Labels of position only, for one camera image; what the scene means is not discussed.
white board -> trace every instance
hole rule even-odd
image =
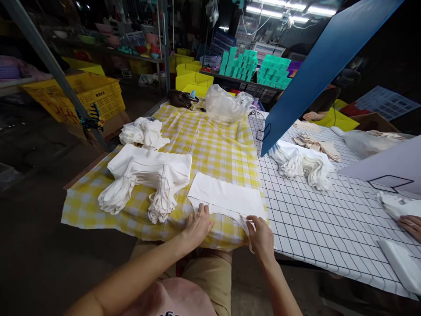
[[[338,173],[364,181],[386,175],[410,179],[414,182],[405,184],[398,189],[421,194],[421,136],[356,162],[339,170]],[[407,181],[384,177],[373,182],[393,187]]]

khaki shorts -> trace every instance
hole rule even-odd
[[[138,240],[130,259],[139,257],[156,246]],[[158,279],[175,276],[174,264]],[[181,277],[199,285],[207,293],[219,316],[231,316],[231,264],[227,260],[212,254],[190,260]]]

stack of green containers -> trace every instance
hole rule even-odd
[[[235,58],[236,54],[236,47],[231,47],[229,54],[224,52],[219,74],[250,81],[257,66],[257,52],[255,50],[244,50],[244,53],[238,55],[237,59]]]
[[[292,78],[287,78],[290,60],[273,55],[266,55],[257,72],[257,83],[285,90]]]

cardboard box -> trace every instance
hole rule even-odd
[[[104,131],[99,130],[100,134],[108,142],[120,134],[120,130],[124,124],[128,124],[130,122],[131,120],[128,117],[126,111],[122,111],[104,123]],[[104,149],[98,143],[92,132],[85,131],[80,125],[69,123],[63,123],[63,125],[70,134],[75,135],[81,142],[95,147],[101,153],[104,152]]]
[[[350,119],[359,123],[355,129],[362,131],[377,130],[385,133],[400,133],[395,126],[390,124],[378,113],[369,113],[363,115],[351,116]]]

blue board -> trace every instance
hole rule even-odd
[[[332,17],[266,118],[262,156],[307,110],[401,3],[403,0],[361,0]]]

